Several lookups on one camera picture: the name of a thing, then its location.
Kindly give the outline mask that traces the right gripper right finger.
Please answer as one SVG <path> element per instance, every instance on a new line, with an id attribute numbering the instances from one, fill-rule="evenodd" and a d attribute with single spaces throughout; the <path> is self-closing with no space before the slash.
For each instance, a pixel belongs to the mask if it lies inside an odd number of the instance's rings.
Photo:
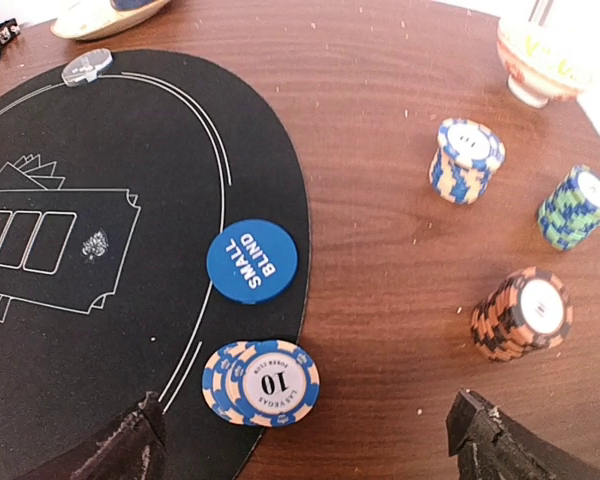
<path id="1" fill-rule="evenodd" d="M 446 429 L 461 479 L 600 479 L 599 468 L 543 440 L 474 390 L 459 390 Z"/>

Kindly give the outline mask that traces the blue ten poker chip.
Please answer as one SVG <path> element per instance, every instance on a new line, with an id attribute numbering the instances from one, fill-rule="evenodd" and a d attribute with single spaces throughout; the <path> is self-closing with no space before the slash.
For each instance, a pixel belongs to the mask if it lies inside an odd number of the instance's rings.
<path id="1" fill-rule="evenodd" d="M 246 422 L 284 427 L 299 422 L 315 406 L 317 365 L 300 346 L 285 340 L 252 342 L 227 374 L 228 397 Z"/>

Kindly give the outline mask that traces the blue small blind button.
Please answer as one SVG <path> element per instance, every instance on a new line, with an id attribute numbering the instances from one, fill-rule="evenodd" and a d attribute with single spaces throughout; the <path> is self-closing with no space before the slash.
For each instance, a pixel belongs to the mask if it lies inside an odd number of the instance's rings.
<path id="1" fill-rule="evenodd" d="M 212 241 L 206 268 L 213 286 L 241 304 L 258 304 L 281 294 L 298 270 L 299 255 L 289 233 L 263 219 L 231 224 Z"/>

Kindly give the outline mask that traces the blue white chip stack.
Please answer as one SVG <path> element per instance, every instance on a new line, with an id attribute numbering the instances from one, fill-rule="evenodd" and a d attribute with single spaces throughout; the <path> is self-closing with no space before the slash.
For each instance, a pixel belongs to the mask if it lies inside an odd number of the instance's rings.
<path id="1" fill-rule="evenodd" d="M 437 143 L 429 182 L 440 197 L 454 204 L 479 199 L 506 159 L 505 145 L 495 132 L 469 119 L 443 120 Z"/>

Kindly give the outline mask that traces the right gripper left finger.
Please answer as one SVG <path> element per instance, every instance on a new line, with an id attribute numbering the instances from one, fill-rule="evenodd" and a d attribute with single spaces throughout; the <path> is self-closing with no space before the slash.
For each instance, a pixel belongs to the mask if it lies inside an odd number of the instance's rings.
<path id="1" fill-rule="evenodd" d="M 132 407 L 73 449 L 23 474 L 23 479 L 162 479 L 166 426 L 158 394 Z"/>

